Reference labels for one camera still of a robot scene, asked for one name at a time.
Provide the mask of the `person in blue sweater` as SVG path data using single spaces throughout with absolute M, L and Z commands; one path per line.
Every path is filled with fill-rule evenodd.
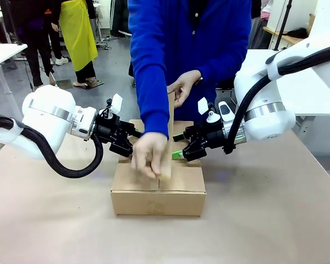
M 162 67 L 166 86 L 213 53 L 248 48 L 251 0 L 128 0 L 128 10 L 131 62 Z M 197 103 L 203 97 L 214 102 L 217 87 L 203 84 L 194 85 L 175 120 L 201 120 Z

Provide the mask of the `person's left forearm blue sleeve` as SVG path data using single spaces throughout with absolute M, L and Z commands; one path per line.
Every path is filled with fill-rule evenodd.
M 215 89 L 217 83 L 234 77 L 240 70 L 246 53 L 247 50 L 213 53 L 197 68 L 203 78 L 203 86 Z

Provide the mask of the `person in yellow apron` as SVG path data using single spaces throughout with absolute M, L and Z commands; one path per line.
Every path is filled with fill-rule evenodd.
M 96 79 L 93 62 L 98 57 L 91 19 L 96 18 L 93 0 L 52 0 L 52 28 L 61 30 L 76 81 Z

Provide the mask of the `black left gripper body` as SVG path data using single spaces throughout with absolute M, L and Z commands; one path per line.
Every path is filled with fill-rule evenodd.
M 101 109 L 95 119 L 94 134 L 103 143 L 111 143 L 116 139 L 129 139 L 128 131 L 134 124 L 120 120 L 110 109 Z

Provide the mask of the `person's right hand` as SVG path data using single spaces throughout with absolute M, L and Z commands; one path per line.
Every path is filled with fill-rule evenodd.
M 160 176 L 161 159 L 167 142 L 167 137 L 161 133 L 145 133 L 133 146 L 132 168 L 152 179 Z

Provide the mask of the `white table with leg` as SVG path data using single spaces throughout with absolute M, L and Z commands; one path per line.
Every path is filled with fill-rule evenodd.
M 7 59 L 11 59 L 21 51 L 27 48 L 26 44 L 17 45 L 17 44 L 9 44 L 9 43 L 0 43 L 0 83 L 4 90 L 4 93 L 8 96 L 9 105 L 11 106 L 14 117 L 16 120 L 22 120 L 23 115 L 21 113 L 21 109 L 18 107 L 16 100 L 7 84 L 6 78 L 3 73 L 3 68 L 1 64 Z

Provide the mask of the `person in black clothes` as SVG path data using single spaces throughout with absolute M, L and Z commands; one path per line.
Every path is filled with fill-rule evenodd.
M 54 73 L 50 62 L 47 32 L 44 29 L 45 12 L 52 8 L 52 0 L 9 0 L 10 11 L 17 34 L 25 50 L 34 89 L 43 85 L 39 61 L 42 61 L 47 76 Z

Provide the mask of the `large brown cardboard box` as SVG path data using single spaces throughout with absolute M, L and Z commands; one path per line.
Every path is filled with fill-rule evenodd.
M 156 181 L 136 175 L 131 159 L 120 157 L 111 188 L 117 215 L 202 215 L 206 190 L 199 160 L 172 160 L 172 176 Z

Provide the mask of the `black bag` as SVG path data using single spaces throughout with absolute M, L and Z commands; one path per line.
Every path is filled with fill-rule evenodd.
M 288 31 L 285 35 L 296 39 L 306 39 L 309 36 L 309 33 L 306 28 L 300 27 L 295 30 Z

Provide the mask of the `person in pink top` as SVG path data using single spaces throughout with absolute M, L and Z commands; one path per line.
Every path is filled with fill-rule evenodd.
M 269 20 L 272 6 L 273 0 L 261 0 L 261 20 Z

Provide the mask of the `person's left hand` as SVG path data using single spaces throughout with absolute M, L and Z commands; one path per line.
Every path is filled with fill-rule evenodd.
M 174 93 L 174 108 L 179 108 L 188 98 L 192 86 L 201 79 L 199 70 L 183 73 L 174 83 L 167 86 L 169 94 Z

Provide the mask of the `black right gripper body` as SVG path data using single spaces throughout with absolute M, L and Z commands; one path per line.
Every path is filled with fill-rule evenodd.
M 222 122 L 199 122 L 186 127 L 183 134 L 189 141 L 182 151 L 188 162 L 205 157 L 207 148 L 216 149 L 223 147 L 226 143 Z

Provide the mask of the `wooden desk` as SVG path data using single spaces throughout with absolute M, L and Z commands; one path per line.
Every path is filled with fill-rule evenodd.
M 272 34 L 277 39 L 277 37 L 279 35 L 279 32 L 278 31 L 273 31 L 272 29 L 270 29 L 270 28 L 268 28 L 266 26 L 264 26 L 263 29 L 266 32 Z M 302 38 L 292 37 L 292 36 L 288 35 L 287 32 L 283 32 L 282 33 L 281 39 L 283 40 L 283 42 L 287 43 L 288 45 L 294 45 L 294 44 L 296 44 L 296 43 L 298 43 L 298 42 L 300 42 L 300 41 L 303 40 Z

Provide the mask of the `dark floor foot pedal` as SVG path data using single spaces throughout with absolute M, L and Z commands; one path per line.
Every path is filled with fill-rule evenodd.
M 74 87 L 79 87 L 85 90 L 93 89 L 94 87 L 98 87 L 103 85 L 104 82 L 101 80 L 93 79 L 93 80 L 86 80 L 84 83 L 79 83 L 77 81 L 73 82 Z

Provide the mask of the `person's right forearm blue sleeve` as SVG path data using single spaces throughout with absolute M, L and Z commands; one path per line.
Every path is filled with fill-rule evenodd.
M 137 103 L 145 133 L 161 133 L 169 138 L 169 101 L 163 68 L 132 61 Z

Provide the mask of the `black tripod pole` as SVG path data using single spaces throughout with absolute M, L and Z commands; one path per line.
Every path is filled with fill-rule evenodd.
M 274 51 L 278 51 L 278 47 L 279 47 L 279 44 L 280 44 L 282 36 L 283 36 L 285 25 L 286 25 L 287 20 L 288 20 L 289 12 L 290 12 L 290 9 L 292 7 L 292 1 L 293 0 L 288 0 L 288 4 L 286 6 L 284 18 L 283 18 L 283 21 L 282 21 L 282 24 L 281 24 L 281 27 L 280 27 L 280 30 L 279 30 L 279 34 L 278 34 L 278 37 L 277 37 L 277 40 L 276 40 L 275 47 L 273 49 Z

